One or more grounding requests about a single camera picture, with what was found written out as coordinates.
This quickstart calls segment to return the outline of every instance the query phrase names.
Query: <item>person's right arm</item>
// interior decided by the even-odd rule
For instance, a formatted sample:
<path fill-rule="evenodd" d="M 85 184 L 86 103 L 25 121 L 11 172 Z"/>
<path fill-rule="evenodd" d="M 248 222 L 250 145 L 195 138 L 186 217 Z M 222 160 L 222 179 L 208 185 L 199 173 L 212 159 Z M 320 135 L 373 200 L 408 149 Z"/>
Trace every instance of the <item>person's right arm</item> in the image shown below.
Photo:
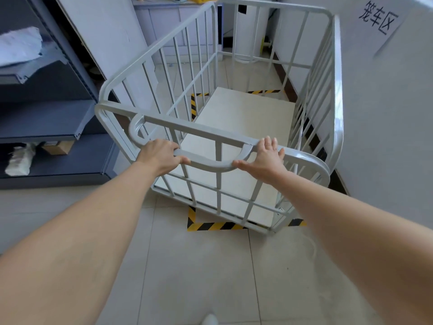
<path fill-rule="evenodd" d="M 253 163 L 233 164 L 274 186 L 389 324 L 433 324 L 433 230 L 285 169 L 269 137 Z"/>

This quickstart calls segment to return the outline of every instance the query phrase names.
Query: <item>forearm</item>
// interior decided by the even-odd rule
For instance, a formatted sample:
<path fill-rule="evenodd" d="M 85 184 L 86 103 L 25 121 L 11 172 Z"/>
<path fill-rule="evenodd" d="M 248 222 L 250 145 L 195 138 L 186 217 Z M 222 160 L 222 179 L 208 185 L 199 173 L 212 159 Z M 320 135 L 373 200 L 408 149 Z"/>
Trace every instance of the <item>forearm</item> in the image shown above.
<path fill-rule="evenodd" d="M 0 258 L 2 323 L 93 324 L 153 180 L 136 162 L 8 250 Z"/>
<path fill-rule="evenodd" d="M 385 318 L 433 320 L 433 231 L 290 172 L 274 186 Z"/>

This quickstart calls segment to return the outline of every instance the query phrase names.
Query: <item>person's left hand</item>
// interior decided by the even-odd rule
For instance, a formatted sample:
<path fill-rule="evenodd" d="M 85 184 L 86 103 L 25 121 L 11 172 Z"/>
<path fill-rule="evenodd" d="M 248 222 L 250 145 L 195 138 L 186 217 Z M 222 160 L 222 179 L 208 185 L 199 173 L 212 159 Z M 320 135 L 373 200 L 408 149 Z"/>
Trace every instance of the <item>person's left hand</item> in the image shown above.
<path fill-rule="evenodd" d="M 155 177 L 159 177 L 174 170 L 181 163 L 191 163 L 185 156 L 173 156 L 173 151 L 178 148 L 179 145 L 172 141 L 163 139 L 152 140 L 141 148 L 136 162 L 151 167 Z"/>

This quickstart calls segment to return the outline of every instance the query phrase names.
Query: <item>person's left arm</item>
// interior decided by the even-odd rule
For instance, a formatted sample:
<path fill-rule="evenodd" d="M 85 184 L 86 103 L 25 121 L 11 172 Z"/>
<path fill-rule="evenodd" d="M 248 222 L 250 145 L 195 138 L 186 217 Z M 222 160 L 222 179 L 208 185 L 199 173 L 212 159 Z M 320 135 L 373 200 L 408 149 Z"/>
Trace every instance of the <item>person's left arm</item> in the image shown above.
<path fill-rule="evenodd" d="M 155 178 L 187 158 L 177 144 L 144 146 L 122 174 L 0 257 L 0 317 L 9 324 L 94 324 L 110 294 Z"/>

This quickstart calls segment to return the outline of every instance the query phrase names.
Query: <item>cart base board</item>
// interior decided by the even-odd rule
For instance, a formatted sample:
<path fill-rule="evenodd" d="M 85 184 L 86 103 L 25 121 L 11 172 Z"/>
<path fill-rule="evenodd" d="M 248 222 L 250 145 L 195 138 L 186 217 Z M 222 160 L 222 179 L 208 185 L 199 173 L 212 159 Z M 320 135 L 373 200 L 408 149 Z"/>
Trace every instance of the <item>cart base board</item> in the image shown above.
<path fill-rule="evenodd" d="M 218 87 L 196 122 L 256 139 L 264 136 L 276 137 L 279 144 L 284 146 L 289 139 L 288 128 L 292 123 L 294 110 L 295 104 L 291 102 Z M 182 141 L 181 148 L 215 159 L 215 143 L 209 139 L 188 134 Z M 222 159 L 223 161 L 233 159 L 239 152 L 240 148 L 223 145 Z M 248 161 L 252 162 L 255 158 L 256 153 L 252 153 Z M 206 185 L 217 186 L 215 173 L 190 166 L 187 168 L 192 179 Z M 180 166 L 172 172 L 183 176 Z M 191 198 L 186 181 L 171 176 L 166 176 L 166 178 L 175 193 Z M 223 173 L 221 183 L 224 191 L 250 199 L 256 181 L 248 173 L 236 169 Z M 167 189 L 162 178 L 156 181 L 155 186 Z M 193 191 L 197 201 L 216 208 L 217 193 L 215 191 L 198 185 L 193 185 Z M 257 202 L 274 207 L 277 193 L 272 186 L 264 184 L 258 194 Z M 246 202 L 230 196 L 221 196 L 221 208 L 226 212 L 237 214 L 242 218 L 247 207 Z M 272 225 L 273 216 L 273 212 L 254 206 L 248 219 L 269 227 Z"/>

